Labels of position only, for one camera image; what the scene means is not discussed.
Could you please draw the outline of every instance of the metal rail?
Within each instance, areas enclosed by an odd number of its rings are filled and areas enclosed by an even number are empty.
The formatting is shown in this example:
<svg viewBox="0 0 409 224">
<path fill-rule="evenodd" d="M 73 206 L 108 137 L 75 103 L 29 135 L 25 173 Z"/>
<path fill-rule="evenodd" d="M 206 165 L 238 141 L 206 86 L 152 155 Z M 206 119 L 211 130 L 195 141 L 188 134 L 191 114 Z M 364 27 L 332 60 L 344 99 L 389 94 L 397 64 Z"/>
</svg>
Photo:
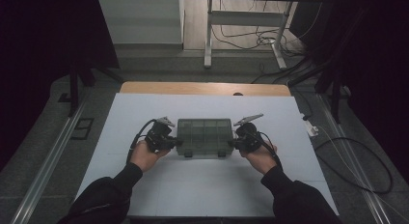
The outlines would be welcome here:
<svg viewBox="0 0 409 224">
<path fill-rule="evenodd" d="M 345 137 L 345 133 L 343 132 L 342 127 L 335 122 L 334 118 L 331 115 L 331 112 L 328 110 L 328 107 L 330 107 L 328 101 L 324 99 L 320 94 L 317 95 L 317 99 L 325 113 L 325 116 L 331 126 L 331 129 L 336 133 L 337 136 Z M 341 141 L 341 148 L 343 150 L 345 159 L 348 161 L 348 165 L 350 166 L 353 174 L 357 179 L 357 183 L 363 187 L 373 190 L 373 186 L 370 183 L 370 180 L 368 179 L 364 168 L 359 162 L 359 159 L 355 155 L 352 146 L 349 144 L 349 142 Z M 388 217 L 388 214 L 386 213 L 385 208 L 383 207 L 379 198 L 374 193 L 371 192 L 362 190 L 362 193 L 364 195 L 365 200 L 368 203 L 368 207 L 372 212 L 372 215 L 376 223 L 380 224 L 391 223 L 391 220 Z"/>
<path fill-rule="evenodd" d="M 32 184 L 30 185 L 30 188 L 20 203 L 20 206 L 15 212 L 11 224 L 25 224 L 29 221 L 42 193 L 44 192 L 45 186 L 47 185 L 55 167 L 57 166 L 60 156 L 66 147 L 67 141 L 75 128 L 75 124 L 84 110 L 85 103 L 90 96 L 90 93 L 91 89 L 84 88 L 84 96 L 81 99 L 78 109 L 71 117 L 68 117 L 62 131 L 60 132 L 60 135 L 57 137 L 54 143 L 54 146 L 51 148 L 48 156 L 42 163 L 39 172 L 37 173 Z"/>
</svg>

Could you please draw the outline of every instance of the handheld controller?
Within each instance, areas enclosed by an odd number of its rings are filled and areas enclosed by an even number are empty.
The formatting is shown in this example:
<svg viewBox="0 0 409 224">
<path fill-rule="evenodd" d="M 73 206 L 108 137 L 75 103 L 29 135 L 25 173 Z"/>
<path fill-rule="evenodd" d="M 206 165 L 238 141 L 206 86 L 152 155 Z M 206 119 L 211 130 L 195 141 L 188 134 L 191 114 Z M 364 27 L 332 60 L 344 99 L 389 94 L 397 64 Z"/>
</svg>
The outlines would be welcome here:
<svg viewBox="0 0 409 224">
<path fill-rule="evenodd" d="M 266 148 L 271 153 L 271 156 L 276 161 L 277 165 L 283 170 L 283 165 L 274 149 L 270 145 L 265 143 L 265 141 L 261 137 L 261 132 L 257 131 L 256 126 L 250 123 L 250 121 L 261 116 L 262 114 L 247 117 L 234 124 L 235 126 L 240 126 L 235 131 L 238 137 L 229 141 L 229 144 L 235 149 L 244 151 L 246 153 L 252 153 L 261 146 L 264 146 L 264 148 Z"/>
<path fill-rule="evenodd" d="M 178 140 L 176 137 L 169 136 L 171 129 L 169 126 L 175 126 L 167 117 L 160 119 L 153 119 L 148 121 L 142 129 L 136 134 L 135 138 L 132 141 L 132 144 L 129 148 L 129 152 L 126 158 L 126 162 L 129 162 L 130 157 L 132 156 L 133 150 L 138 143 L 138 139 L 141 137 L 142 131 L 150 124 L 153 123 L 152 128 L 148 131 L 145 141 L 148 143 L 150 151 L 155 153 L 160 150 L 170 150 L 176 145 L 181 145 L 182 141 Z"/>
</svg>

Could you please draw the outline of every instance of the metal bracket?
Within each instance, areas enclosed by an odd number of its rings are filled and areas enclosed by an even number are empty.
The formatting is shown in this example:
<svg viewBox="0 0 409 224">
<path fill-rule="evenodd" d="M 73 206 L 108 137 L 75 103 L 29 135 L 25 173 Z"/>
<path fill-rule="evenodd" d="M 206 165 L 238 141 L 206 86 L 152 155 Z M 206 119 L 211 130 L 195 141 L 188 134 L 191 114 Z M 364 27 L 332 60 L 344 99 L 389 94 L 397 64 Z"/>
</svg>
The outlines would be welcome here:
<svg viewBox="0 0 409 224">
<path fill-rule="evenodd" d="M 249 116 L 249 117 L 244 117 L 241 119 L 239 122 L 235 123 L 234 126 L 242 126 L 246 123 L 249 123 L 250 121 L 253 121 L 259 117 L 263 116 L 263 114 L 255 115 L 255 116 Z"/>
<path fill-rule="evenodd" d="M 158 123 L 163 124 L 163 125 L 166 125 L 166 126 L 173 126 L 173 127 L 176 126 L 175 124 L 173 124 L 173 123 L 168 119 L 167 116 L 162 117 L 162 118 L 159 118 L 159 119 L 156 119 L 156 121 L 157 121 Z"/>
</svg>

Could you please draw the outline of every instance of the wire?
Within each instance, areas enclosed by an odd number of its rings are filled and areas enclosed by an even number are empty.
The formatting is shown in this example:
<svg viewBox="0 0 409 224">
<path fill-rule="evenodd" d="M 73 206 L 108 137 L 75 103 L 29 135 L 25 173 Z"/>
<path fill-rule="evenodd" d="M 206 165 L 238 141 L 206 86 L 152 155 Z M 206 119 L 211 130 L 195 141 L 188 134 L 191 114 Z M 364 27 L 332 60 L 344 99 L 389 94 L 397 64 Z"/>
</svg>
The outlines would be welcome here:
<svg viewBox="0 0 409 224">
<path fill-rule="evenodd" d="M 394 187 L 394 178 L 392 177 L 392 173 L 391 173 L 391 171 L 389 170 L 389 168 L 386 166 L 386 164 L 383 162 L 383 160 L 382 160 L 376 153 L 374 153 L 374 152 L 373 152 L 369 147 L 367 147 L 365 144 L 363 144 L 363 143 L 361 143 L 361 142 L 359 142 L 359 141 L 357 141 L 357 140 L 348 138 L 348 137 L 330 138 L 330 136 L 328 135 L 328 133 L 325 131 L 325 129 L 324 129 L 323 127 L 319 126 L 319 128 L 321 128 L 321 129 L 326 133 L 326 135 L 328 136 L 329 140 L 327 140 L 327 141 L 325 141 L 324 143 L 318 145 L 318 147 L 314 148 L 314 150 L 315 150 L 315 151 L 318 151 L 320 148 L 322 148 L 322 147 L 325 146 L 326 144 L 332 143 L 333 146 L 334 146 L 334 148 L 335 148 L 335 150 L 337 151 L 338 155 L 340 156 L 342 162 L 345 164 L 345 166 L 348 168 L 348 170 L 352 173 L 352 175 L 355 177 L 355 179 L 356 179 L 357 181 L 359 181 L 360 183 L 362 183 L 364 186 L 361 186 L 361 185 L 359 185 L 359 184 L 357 184 L 357 183 L 355 183 L 355 182 L 352 182 L 352 181 L 350 181 L 349 179 L 347 179 L 347 178 L 346 178 L 345 176 L 343 176 L 339 171 L 337 171 L 333 166 L 331 166 L 326 160 L 324 160 L 321 156 L 319 156 L 319 155 L 317 154 L 316 156 L 317 156 L 323 163 L 325 163 L 335 174 L 337 174 L 337 175 L 338 175 L 342 180 L 344 180 L 345 182 L 347 182 L 347 183 L 349 183 L 349 184 L 351 184 L 351 185 L 353 185 L 353 186 L 359 187 L 359 188 L 361 188 L 361 189 L 363 189 L 363 190 L 365 190 L 365 191 L 367 191 L 367 192 L 371 192 L 371 193 L 375 193 L 375 194 L 387 194 L 387 193 L 389 193 L 389 192 L 392 191 L 392 188 Z M 390 184 L 389 184 L 388 188 L 385 189 L 385 190 L 372 190 L 372 189 L 369 189 L 368 186 L 365 185 L 365 184 L 352 172 L 351 168 L 350 168 L 350 167 L 348 166 L 348 164 L 344 161 L 343 157 L 341 156 L 341 153 L 338 151 L 338 149 L 337 149 L 337 147 L 336 147 L 336 145 L 335 145 L 335 143 L 334 143 L 334 141 L 338 141 L 338 140 L 347 140 L 347 141 L 354 142 L 354 143 L 358 144 L 359 146 L 363 147 L 364 149 L 368 150 L 373 156 L 375 156 L 375 158 L 382 164 L 382 166 L 384 167 L 384 169 L 385 169 L 386 172 L 388 173 L 388 177 L 389 177 L 389 181 L 390 181 Z"/>
<path fill-rule="evenodd" d="M 279 157 L 277 156 L 276 152 L 274 151 L 272 146 L 269 146 L 268 144 L 266 144 L 264 142 L 263 139 L 258 138 L 256 135 L 250 133 L 249 131 L 247 131 L 246 129 L 244 129 L 245 133 L 250 135 L 251 137 L 253 137 L 254 139 L 256 139 L 257 141 L 259 141 L 266 150 L 268 150 L 271 153 L 271 156 L 274 158 L 274 160 L 276 161 L 277 165 L 283 170 L 283 164 L 281 163 L 281 160 L 279 159 Z M 273 145 L 270 141 L 270 138 L 268 138 L 268 136 L 262 132 L 257 132 L 258 134 L 263 134 L 265 137 L 267 137 L 268 141 L 270 142 L 271 145 Z"/>
<path fill-rule="evenodd" d="M 363 185 L 367 188 L 367 189 L 366 189 L 367 191 L 369 191 L 369 192 L 371 192 L 373 195 L 375 195 L 379 200 L 381 200 L 385 205 L 387 205 L 389 208 L 391 208 L 391 209 L 392 209 L 397 215 L 399 215 L 403 220 L 405 220 L 407 223 L 409 223 L 409 219 L 408 219 L 408 218 L 406 218 L 405 216 L 403 216 L 403 214 L 401 214 L 397 209 L 395 209 L 393 206 L 391 206 L 389 203 L 387 203 L 385 200 L 383 200 L 383 199 L 382 199 L 378 194 L 376 194 L 373 190 L 368 189 L 368 186 L 367 186 L 364 182 L 362 182 L 362 181 L 352 172 L 352 170 L 349 168 L 349 166 L 348 166 L 348 165 L 346 164 L 346 162 L 343 160 L 343 158 L 342 158 L 340 152 L 338 151 L 338 149 L 336 148 L 336 146 L 335 146 L 333 140 L 335 140 L 335 139 L 350 140 L 350 141 L 353 141 L 353 142 L 355 142 L 355 143 L 359 143 L 359 144 L 360 144 L 361 146 L 363 146 L 363 147 L 366 147 L 366 149 L 368 149 L 371 153 L 373 153 L 373 155 L 375 155 L 375 156 L 378 158 L 378 160 L 383 164 L 383 166 L 384 166 L 385 169 L 387 170 L 387 172 L 388 172 L 388 174 L 389 174 L 389 177 L 390 177 L 390 182 L 391 182 L 390 188 L 391 188 L 391 190 L 392 190 L 392 186 L 393 186 L 393 182 L 394 182 L 394 181 L 393 181 L 393 177 L 392 177 L 391 172 L 389 171 L 388 167 L 384 164 L 384 162 L 380 159 L 380 157 L 378 157 L 378 156 L 377 156 L 370 148 L 368 148 L 366 145 L 364 145 L 363 143 L 361 143 L 361 142 L 359 142 L 359 141 L 357 141 L 357 140 L 353 140 L 353 139 L 346 138 L 346 137 L 339 137 L 339 138 L 333 138 L 333 139 L 331 139 L 331 137 L 329 136 L 329 134 L 327 133 L 327 131 L 326 131 L 322 126 L 318 126 L 318 127 L 321 128 L 321 129 L 324 131 L 324 133 L 327 135 L 329 141 L 332 142 L 332 144 L 333 144 L 334 148 L 336 149 L 337 153 L 339 154 L 341 160 L 343 161 L 343 163 L 345 164 L 345 166 L 349 169 L 349 171 L 352 173 L 352 175 L 355 177 L 355 179 L 356 179 L 357 181 L 359 181 L 361 184 L 363 184 Z"/>
<path fill-rule="evenodd" d="M 264 34 L 264 33 L 274 33 L 276 31 L 278 31 L 278 29 L 271 29 L 271 30 L 266 30 L 266 31 L 255 31 L 255 32 L 250 32 L 250 33 L 242 33 L 242 34 L 236 34 L 236 35 L 226 35 L 223 33 L 223 29 L 222 29 L 223 25 L 220 25 L 220 30 L 221 33 L 223 35 L 223 37 L 225 38 L 237 38 L 237 37 L 243 37 L 243 36 L 249 36 L 249 35 L 257 35 L 259 37 L 259 34 Z"/>
<path fill-rule="evenodd" d="M 294 91 L 297 92 L 298 95 L 301 96 L 301 98 L 305 101 L 305 103 L 307 103 L 307 106 L 308 106 L 308 108 L 310 110 L 309 115 L 304 114 L 303 120 L 306 121 L 306 120 L 308 120 L 310 117 L 312 117 L 314 115 L 313 108 L 311 107 L 311 105 L 308 102 L 307 98 L 305 98 L 304 95 L 300 91 L 298 91 L 298 89 L 296 87 L 293 87 L 293 88 L 294 88 Z"/>
<path fill-rule="evenodd" d="M 214 36 L 214 38 L 215 38 L 217 41 L 230 44 L 230 45 L 232 45 L 232 46 L 234 46 L 234 47 L 237 47 L 237 48 L 240 48 L 240 49 L 254 49 L 254 48 L 257 48 L 257 47 L 259 47 L 259 46 L 261 45 L 261 44 L 257 44 L 257 45 L 252 46 L 252 47 L 242 47 L 242 46 L 239 46 L 239 45 L 234 44 L 234 43 L 232 43 L 232 42 L 226 42 L 226 41 L 220 40 L 220 39 L 216 36 L 216 34 L 214 33 L 213 27 L 211 27 L 211 32 L 213 33 L 213 36 Z"/>
<path fill-rule="evenodd" d="M 279 2 L 278 1 L 276 2 L 277 2 L 277 10 L 279 11 L 279 14 L 280 14 L 281 12 L 280 12 L 280 7 L 279 7 Z"/>
<path fill-rule="evenodd" d="M 291 41 L 289 41 L 289 42 L 287 42 L 287 43 L 295 42 L 296 40 L 299 40 L 300 38 L 306 36 L 306 35 L 310 32 L 310 30 L 314 27 L 314 25 L 315 25 L 315 23 L 316 23 L 316 20 L 318 19 L 318 15 L 319 15 L 319 12 L 321 11 L 321 7 L 322 7 L 322 3 L 319 4 L 318 12 L 316 12 L 315 19 L 314 19 L 314 21 L 313 21 L 313 24 L 310 26 L 310 28 L 309 28 L 303 35 L 301 35 L 301 36 L 299 36 L 298 38 L 296 38 L 296 39 L 294 39 L 294 40 L 291 40 Z"/>
<path fill-rule="evenodd" d="M 289 50 L 289 49 L 286 47 L 286 44 L 287 44 L 286 36 L 285 36 L 285 35 L 282 35 L 282 37 L 284 38 L 285 43 L 284 43 L 284 44 L 280 44 L 280 47 L 281 47 L 282 52 L 283 52 L 286 56 L 288 56 L 288 57 L 294 57 L 294 56 L 303 56 L 303 55 L 306 54 L 305 51 L 304 51 L 304 52 L 301 52 L 301 51 Z"/>
<path fill-rule="evenodd" d="M 308 60 L 310 60 L 309 56 L 304 57 L 300 62 L 298 62 L 295 66 L 286 69 L 286 71 L 278 71 L 278 72 L 270 72 L 270 73 L 264 73 L 258 77 L 256 77 L 250 84 L 254 84 L 256 83 L 259 79 L 261 79 L 262 77 L 266 77 L 266 76 L 275 76 L 275 75 L 279 75 L 282 73 L 285 73 L 286 75 L 289 75 L 292 71 L 297 70 L 299 67 L 301 67 L 304 63 L 306 63 Z"/>
<path fill-rule="evenodd" d="M 251 11 L 251 10 L 255 7 L 255 4 L 256 4 L 256 0 L 253 0 L 252 7 L 250 7 L 249 11 Z"/>
<path fill-rule="evenodd" d="M 305 67 L 305 68 L 303 68 L 303 69 L 301 69 L 301 70 L 299 70 L 299 71 L 296 71 L 296 72 L 291 73 L 291 74 L 288 76 L 288 82 L 291 81 L 291 80 L 293 80 L 292 77 L 298 75 L 300 72 L 302 72 L 302 71 L 304 71 L 304 70 L 309 69 L 312 65 L 313 65 L 313 61 L 311 61 L 310 64 L 309 64 L 307 67 Z"/>
<path fill-rule="evenodd" d="M 142 126 L 141 130 L 135 135 L 135 138 L 132 141 L 132 144 L 130 144 L 129 147 L 129 151 L 128 151 L 128 155 L 126 157 L 126 163 L 129 162 L 130 157 L 132 156 L 133 150 L 136 147 L 136 143 L 138 143 L 138 139 L 141 138 L 142 136 L 146 136 L 146 135 L 141 135 L 142 131 L 144 131 L 144 129 L 152 122 L 155 122 L 155 119 L 151 119 L 149 120 L 146 124 L 144 124 L 144 126 Z"/>
</svg>

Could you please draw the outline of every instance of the hand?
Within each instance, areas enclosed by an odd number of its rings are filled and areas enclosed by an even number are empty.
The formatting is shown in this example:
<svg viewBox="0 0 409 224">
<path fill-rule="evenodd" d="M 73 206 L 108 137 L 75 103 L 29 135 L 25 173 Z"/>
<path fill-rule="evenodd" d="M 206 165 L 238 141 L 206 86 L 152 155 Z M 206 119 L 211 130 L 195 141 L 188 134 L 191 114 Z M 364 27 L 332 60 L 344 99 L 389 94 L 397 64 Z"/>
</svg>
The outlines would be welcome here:
<svg viewBox="0 0 409 224">
<path fill-rule="evenodd" d="M 268 141 L 264 142 L 269 146 L 272 146 Z M 274 152 L 277 152 L 277 147 L 274 145 L 272 147 L 274 149 Z M 260 146 L 252 153 L 240 151 L 240 154 L 242 157 L 246 157 L 250 161 L 250 164 L 263 175 L 265 175 L 273 167 L 277 166 L 277 163 L 273 159 L 273 156 L 271 156 L 271 153 L 266 150 L 264 146 Z"/>
<path fill-rule="evenodd" d="M 157 153 L 152 153 L 147 142 L 145 140 L 141 140 L 136 144 L 129 161 L 138 165 L 142 172 L 145 173 L 151 167 L 153 167 L 154 163 L 156 163 L 160 157 L 165 156 L 170 151 L 171 150 L 161 150 Z"/>
</svg>

